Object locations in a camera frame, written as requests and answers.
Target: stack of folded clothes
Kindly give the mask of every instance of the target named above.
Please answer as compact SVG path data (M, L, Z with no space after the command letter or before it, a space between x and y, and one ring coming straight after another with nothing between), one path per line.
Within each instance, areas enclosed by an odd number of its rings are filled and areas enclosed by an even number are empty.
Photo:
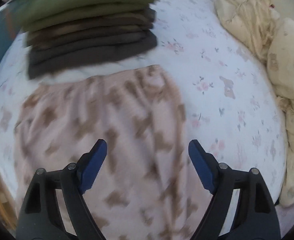
M155 0L20 0L18 17L28 31L28 75L143 53L157 45Z

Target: bedding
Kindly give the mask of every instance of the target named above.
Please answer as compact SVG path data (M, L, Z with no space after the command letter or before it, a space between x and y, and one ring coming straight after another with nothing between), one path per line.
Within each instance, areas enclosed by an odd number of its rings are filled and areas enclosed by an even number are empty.
M207 152L233 169L257 167L276 201L286 169L284 115L265 67L224 30L213 2L160 0L151 5L157 12L152 30L159 44L155 49L119 62L84 66L31 81L27 78L26 34L19 34L0 63L0 172L11 194L17 196L18 186L13 130L23 102L39 84L76 82L159 64L180 90L187 140L197 139ZM202 187L192 194L202 200L198 207L189 205L199 222L211 196ZM221 233L231 227L237 194L235 190Z
M286 113L289 148L279 203L294 203L294 21L274 17L271 0L216 0L222 25L266 64L268 77Z

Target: teddy bear print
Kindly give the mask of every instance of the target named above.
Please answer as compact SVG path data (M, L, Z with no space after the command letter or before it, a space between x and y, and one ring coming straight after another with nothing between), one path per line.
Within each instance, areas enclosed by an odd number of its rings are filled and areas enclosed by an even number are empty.
M225 96L228 98L236 99L234 91L232 88L234 87L234 82L230 79L226 79L222 76L219 76L220 80L222 80L225 84Z

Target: crumpled blanket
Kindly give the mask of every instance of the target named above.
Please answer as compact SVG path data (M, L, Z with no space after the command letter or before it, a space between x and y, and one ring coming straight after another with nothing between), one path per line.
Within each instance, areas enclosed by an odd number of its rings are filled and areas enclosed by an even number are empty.
M180 92L159 66L42 85L18 120L17 212L37 168L62 169L103 138L107 157L84 199L107 239L190 239L196 230L208 202L188 156ZM73 232L59 191L58 202Z
M221 24L267 64L267 73L286 114L289 147L279 203L294 203L294 21L280 19L270 0L217 0Z
M285 18L268 51L268 76L286 113L289 141L287 175L280 194L282 206L294 203L294 21Z
M271 0L216 0L215 8L222 26L244 43L262 63L276 29L278 15Z

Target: metal screw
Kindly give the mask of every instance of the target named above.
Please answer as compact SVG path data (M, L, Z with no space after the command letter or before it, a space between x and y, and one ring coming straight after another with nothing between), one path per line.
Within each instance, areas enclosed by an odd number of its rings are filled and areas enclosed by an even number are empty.
M67 165L68 170L73 170L74 168L76 168L76 163L69 163Z
M256 168L252 168L252 169L251 169L251 172L252 172L253 174L255 174L255 175L259 174L259 170L256 169Z
M39 169L36 170L36 173L37 173L38 175L40 175L40 174L43 174L45 171L46 171L46 170L45 170L44 168L39 168Z
M223 170L226 170L228 168L228 165L226 163L220 163L219 167Z

